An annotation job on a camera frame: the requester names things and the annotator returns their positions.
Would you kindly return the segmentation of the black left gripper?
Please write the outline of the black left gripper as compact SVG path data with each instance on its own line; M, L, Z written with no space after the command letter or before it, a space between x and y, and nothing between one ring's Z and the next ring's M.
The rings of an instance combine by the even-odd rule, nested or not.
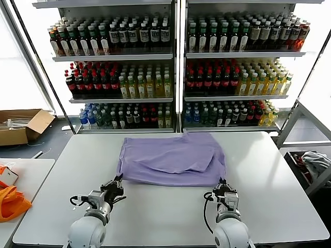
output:
M122 177L122 175L117 175L113 180L110 180L100 186L100 189L104 192L104 201L110 206L113 206L118 201L124 199Z

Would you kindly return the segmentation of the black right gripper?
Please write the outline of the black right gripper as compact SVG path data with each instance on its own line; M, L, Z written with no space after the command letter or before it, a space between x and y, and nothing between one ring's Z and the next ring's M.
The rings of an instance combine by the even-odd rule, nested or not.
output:
M237 204L237 191L222 178L219 179L217 186L213 188L212 197L218 203Z

